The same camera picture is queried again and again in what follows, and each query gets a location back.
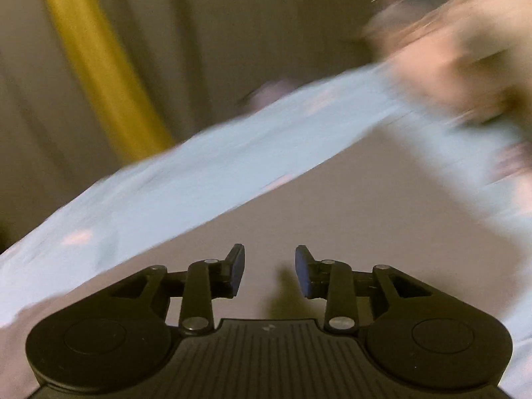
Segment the light blue mushroom bedsheet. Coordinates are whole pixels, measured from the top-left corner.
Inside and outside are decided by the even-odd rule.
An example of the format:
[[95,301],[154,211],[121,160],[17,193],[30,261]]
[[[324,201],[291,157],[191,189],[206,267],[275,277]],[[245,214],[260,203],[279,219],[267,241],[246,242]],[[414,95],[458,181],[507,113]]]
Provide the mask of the light blue mushroom bedsheet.
[[490,219],[523,246],[524,291],[496,317],[514,341],[502,386],[530,397],[531,177],[506,169],[518,130],[503,119],[446,123],[400,94],[382,67],[299,89],[94,184],[2,255],[1,330],[25,308],[290,183],[379,128],[465,203],[489,207]]

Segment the pink plush toy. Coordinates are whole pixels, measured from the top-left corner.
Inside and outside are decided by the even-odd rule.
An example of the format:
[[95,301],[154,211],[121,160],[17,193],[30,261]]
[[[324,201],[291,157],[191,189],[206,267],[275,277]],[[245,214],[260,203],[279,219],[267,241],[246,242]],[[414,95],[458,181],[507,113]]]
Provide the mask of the pink plush toy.
[[405,90],[457,124],[505,115],[531,136],[531,0],[385,0],[363,37]]

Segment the olive grey curtain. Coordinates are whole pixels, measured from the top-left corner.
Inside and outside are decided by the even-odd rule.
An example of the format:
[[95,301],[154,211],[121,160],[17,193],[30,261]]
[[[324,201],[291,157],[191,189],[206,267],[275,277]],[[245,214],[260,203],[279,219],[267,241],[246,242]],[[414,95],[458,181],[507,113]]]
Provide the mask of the olive grey curtain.
[[[421,0],[436,5],[443,0]],[[261,90],[371,61],[385,0],[98,0],[175,145]],[[125,163],[95,117],[45,0],[1,0],[1,245]]]

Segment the yellow curtain strip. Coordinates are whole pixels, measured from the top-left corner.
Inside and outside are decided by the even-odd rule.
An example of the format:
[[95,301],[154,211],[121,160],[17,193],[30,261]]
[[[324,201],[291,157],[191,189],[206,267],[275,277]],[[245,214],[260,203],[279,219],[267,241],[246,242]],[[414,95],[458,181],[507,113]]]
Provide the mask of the yellow curtain strip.
[[116,154],[145,160],[175,141],[98,0],[45,0],[67,59]]

